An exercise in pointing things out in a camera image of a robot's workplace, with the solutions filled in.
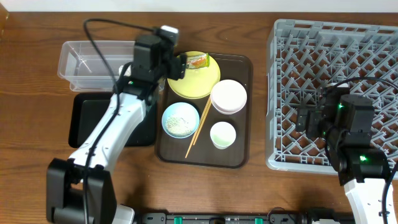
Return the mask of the white tissue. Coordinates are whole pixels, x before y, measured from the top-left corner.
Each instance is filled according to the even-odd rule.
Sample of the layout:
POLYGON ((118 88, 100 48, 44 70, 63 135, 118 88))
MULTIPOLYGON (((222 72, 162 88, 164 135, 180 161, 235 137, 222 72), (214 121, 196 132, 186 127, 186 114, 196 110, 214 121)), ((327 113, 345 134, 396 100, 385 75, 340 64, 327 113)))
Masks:
POLYGON ((120 77, 130 77, 131 76, 131 66, 122 65, 119 67, 119 76, 120 77))

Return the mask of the white pink bowl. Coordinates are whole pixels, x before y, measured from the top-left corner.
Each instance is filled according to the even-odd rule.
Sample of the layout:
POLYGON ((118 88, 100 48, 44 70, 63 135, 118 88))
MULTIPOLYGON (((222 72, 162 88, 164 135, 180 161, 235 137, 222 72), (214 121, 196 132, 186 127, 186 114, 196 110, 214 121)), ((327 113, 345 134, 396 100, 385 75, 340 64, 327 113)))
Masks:
POLYGON ((235 80, 222 80, 211 91, 211 104, 222 114, 235 114, 244 108, 247 102, 246 89, 235 80))

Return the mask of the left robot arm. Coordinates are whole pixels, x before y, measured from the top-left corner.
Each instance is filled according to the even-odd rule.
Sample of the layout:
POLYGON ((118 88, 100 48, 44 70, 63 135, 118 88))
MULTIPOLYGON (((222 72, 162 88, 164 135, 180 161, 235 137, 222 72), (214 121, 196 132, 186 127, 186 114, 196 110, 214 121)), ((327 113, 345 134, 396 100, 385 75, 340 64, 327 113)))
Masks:
POLYGON ((47 168, 46 218, 51 223, 133 223, 135 211, 116 201, 111 174, 133 131, 156 103, 159 81, 182 79, 186 55, 174 56, 178 32, 141 35, 132 62, 119 73, 108 109, 67 160, 47 168))

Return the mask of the green orange snack wrapper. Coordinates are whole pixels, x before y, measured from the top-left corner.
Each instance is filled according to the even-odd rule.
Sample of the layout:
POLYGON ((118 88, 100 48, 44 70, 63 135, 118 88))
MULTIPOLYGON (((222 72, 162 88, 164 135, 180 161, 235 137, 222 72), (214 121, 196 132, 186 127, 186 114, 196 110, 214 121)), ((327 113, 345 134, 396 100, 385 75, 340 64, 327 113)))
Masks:
POLYGON ((187 57, 186 69, 206 68, 210 65, 210 56, 205 54, 191 55, 187 57))

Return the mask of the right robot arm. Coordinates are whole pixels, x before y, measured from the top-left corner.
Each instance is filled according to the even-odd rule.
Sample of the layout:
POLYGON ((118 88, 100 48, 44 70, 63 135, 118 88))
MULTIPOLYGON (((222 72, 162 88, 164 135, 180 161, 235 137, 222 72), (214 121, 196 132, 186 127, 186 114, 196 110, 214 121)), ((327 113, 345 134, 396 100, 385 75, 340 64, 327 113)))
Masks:
POLYGON ((351 205, 356 223, 396 223, 387 156, 371 146, 374 107, 349 88, 325 90, 316 107, 297 109, 295 129, 308 138, 323 138, 329 163, 351 205))

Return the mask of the white cup green inside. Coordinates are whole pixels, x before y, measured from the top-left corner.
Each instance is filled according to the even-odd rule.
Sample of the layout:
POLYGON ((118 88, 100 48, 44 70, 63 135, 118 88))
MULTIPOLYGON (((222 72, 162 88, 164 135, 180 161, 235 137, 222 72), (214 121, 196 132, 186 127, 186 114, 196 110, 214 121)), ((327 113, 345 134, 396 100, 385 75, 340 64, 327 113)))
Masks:
POLYGON ((236 130, 225 121, 215 123, 210 129, 210 138, 217 149, 226 149, 236 140, 236 130))

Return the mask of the light blue bowl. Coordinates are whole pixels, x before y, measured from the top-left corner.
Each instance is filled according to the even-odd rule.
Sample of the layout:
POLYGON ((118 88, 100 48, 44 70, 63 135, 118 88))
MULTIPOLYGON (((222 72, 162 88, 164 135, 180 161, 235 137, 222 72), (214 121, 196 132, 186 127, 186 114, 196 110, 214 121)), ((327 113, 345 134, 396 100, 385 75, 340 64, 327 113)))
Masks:
POLYGON ((162 115, 162 128, 171 137, 183 139, 198 128, 200 117, 197 109, 189 103, 177 102, 166 108, 162 115))

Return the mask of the pile of white rice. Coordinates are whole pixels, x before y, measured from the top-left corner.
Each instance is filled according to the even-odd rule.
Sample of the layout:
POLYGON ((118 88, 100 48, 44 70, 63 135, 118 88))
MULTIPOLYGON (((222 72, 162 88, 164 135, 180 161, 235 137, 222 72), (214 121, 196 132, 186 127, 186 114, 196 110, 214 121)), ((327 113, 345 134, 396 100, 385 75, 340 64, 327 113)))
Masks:
POLYGON ((165 127, 171 135, 182 138, 192 133, 195 124, 183 117, 172 115, 167 118, 165 127))

